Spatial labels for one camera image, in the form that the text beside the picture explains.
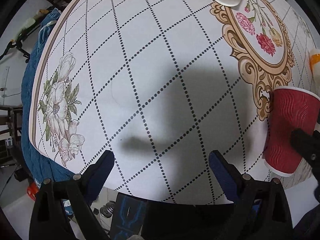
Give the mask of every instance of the pink carnation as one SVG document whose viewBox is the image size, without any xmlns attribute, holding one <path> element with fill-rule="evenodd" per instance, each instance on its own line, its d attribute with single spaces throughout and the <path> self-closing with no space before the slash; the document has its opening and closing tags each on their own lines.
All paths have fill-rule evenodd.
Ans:
<svg viewBox="0 0 320 240">
<path fill-rule="evenodd" d="M 249 19 L 244 16 L 242 13 L 237 13 L 236 14 L 236 18 L 238 19 L 239 24 L 241 25 L 241 27 L 248 33 L 250 33 L 251 35 L 255 34 L 255 29 L 253 24 L 249 21 Z"/>
</svg>

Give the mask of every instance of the orange object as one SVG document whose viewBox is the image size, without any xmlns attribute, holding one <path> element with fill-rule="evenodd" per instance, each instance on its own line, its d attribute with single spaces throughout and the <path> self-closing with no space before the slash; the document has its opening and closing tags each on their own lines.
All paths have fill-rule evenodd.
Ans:
<svg viewBox="0 0 320 240">
<path fill-rule="evenodd" d="M 32 182 L 27 188 L 27 194 L 33 201 L 36 201 L 36 194 L 38 191 L 39 191 L 39 188 L 34 182 Z"/>
<path fill-rule="evenodd" d="M 310 60 L 311 66 L 313 66 L 314 64 L 316 64 L 318 62 L 320 62 L 320 54 L 312 55 L 311 60 Z"/>
</svg>

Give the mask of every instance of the cable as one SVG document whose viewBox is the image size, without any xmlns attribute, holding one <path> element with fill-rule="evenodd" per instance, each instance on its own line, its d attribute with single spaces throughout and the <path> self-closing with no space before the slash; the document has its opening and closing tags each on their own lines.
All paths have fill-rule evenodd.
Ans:
<svg viewBox="0 0 320 240">
<path fill-rule="evenodd" d="M 15 95 L 19 95 L 19 94 L 21 94 L 21 92 L 20 93 L 18 93 L 18 94 L 13 94 L 13 95 L 9 95 L 9 96 L 2 96 L 2 98 L 8 98 L 8 97 L 12 97 L 12 96 L 15 96 Z"/>
</svg>

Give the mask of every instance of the red paper cup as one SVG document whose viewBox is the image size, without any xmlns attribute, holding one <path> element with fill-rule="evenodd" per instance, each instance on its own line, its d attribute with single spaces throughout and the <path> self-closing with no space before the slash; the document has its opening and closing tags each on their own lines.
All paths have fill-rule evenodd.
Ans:
<svg viewBox="0 0 320 240">
<path fill-rule="evenodd" d="M 289 177 L 296 171 L 302 159 L 290 145 L 291 132 L 301 128 L 307 134 L 313 134 L 320 98 L 308 90 L 279 86 L 274 89 L 273 100 L 264 162 L 275 174 Z"/>
</svg>

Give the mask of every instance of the blue gripper pad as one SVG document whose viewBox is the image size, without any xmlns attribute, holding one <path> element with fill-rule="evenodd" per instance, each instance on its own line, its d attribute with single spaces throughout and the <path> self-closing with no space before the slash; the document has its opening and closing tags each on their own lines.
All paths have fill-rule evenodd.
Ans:
<svg viewBox="0 0 320 240">
<path fill-rule="evenodd" d="M 219 153 L 219 151 L 215 150 L 209 154 L 209 166 L 226 195 L 226 198 L 236 203 L 239 200 L 237 185 L 216 153 Z"/>
</svg>

